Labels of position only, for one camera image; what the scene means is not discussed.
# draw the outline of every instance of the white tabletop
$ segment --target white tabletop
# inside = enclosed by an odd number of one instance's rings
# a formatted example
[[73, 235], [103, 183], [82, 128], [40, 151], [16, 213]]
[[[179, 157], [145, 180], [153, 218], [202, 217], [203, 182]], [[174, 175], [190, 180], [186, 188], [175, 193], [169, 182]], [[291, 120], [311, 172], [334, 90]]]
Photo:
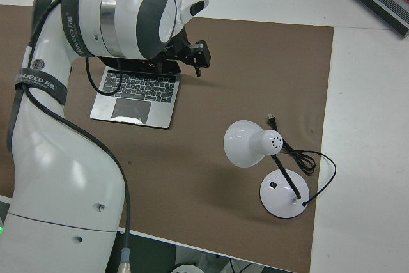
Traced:
[[338, 174], [317, 200], [311, 272], [408, 272], [408, 39], [355, 0], [210, 0], [200, 16], [335, 27], [322, 150]]

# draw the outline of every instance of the brown table surface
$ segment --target brown table surface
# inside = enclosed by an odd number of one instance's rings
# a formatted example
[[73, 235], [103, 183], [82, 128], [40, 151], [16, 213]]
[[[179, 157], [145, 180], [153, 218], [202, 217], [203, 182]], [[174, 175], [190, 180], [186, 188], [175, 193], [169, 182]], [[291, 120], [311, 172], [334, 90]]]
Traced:
[[[0, 195], [9, 197], [13, 162], [6, 129], [30, 15], [31, 7], [0, 6]], [[95, 92], [83, 59], [73, 64], [66, 117], [103, 141], [121, 162], [131, 190], [133, 230], [308, 272], [315, 203], [296, 219], [270, 215], [259, 186], [277, 169], [272, 159], [237, 168], [224, 154], [223, 136], [237, 120], [268, 129], [266, 115], [273, 113], [293, 147], [320, 150], [333, 28], [194, 19], [187, 32], [191, 42], [208, 42], [212, 63], [200, 78], [181, 66], [168, 130], [91, 120]], [[99, 82], [104, 65], [93, 59], [91, 66]], [[287, 155], [281, 160], [305, 178], [311, 195], [316, 192], [318, 172], [305, 176]]]

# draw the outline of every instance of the open laptop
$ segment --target open laptop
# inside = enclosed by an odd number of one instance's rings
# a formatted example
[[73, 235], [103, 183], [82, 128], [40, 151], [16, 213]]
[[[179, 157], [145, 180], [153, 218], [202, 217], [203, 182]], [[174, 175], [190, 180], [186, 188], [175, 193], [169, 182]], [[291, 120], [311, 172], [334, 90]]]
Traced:
[[[120, 73], [107, 66], [99, 89], [116, 89]], [[171, 124], [180, 73], [153, 74], [123, 71], [121, 89], [112, 96], [96, 94], [91, 111], [94, 120], [114, 121], [167, 129]]]

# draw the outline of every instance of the desk lamp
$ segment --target desk lamp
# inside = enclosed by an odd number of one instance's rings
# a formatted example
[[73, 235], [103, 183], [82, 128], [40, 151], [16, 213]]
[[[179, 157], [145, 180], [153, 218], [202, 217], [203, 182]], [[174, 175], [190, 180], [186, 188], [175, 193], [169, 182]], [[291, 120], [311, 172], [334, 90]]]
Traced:
[[236, 121], [224, 135], [224, 151], [228, 159], [240, 168], [249, 168], [270, 155], [278, 170], [268, 174], [261, 183], [260, 198], [263, 206], [274, 216], [291, 219], [306, 208], [309, 189], [297, 173], [284, 169], [277, 154], [283, 140], [275, 130], [263, 130], [251, 121]]

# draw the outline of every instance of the round white base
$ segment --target round white base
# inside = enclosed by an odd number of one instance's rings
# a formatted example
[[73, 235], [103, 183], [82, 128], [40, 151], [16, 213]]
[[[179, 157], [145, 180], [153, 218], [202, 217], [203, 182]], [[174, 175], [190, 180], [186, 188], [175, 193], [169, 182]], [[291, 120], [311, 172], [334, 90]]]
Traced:
[[300, 215], [306, 206], [302, 203], [309, 199], [309, 189], [305, 180], [296, 172], [287, 169], [289, 177], [301, 194], [297, 199], [293, 189], [278, 169], [268, 174], [260, 187], [260, 198], [263, 206], [274, 216], [291, 219]]
[[181, 265], [174, 269], [171, 273], [203, 273], [201, 269], [194, 265]]

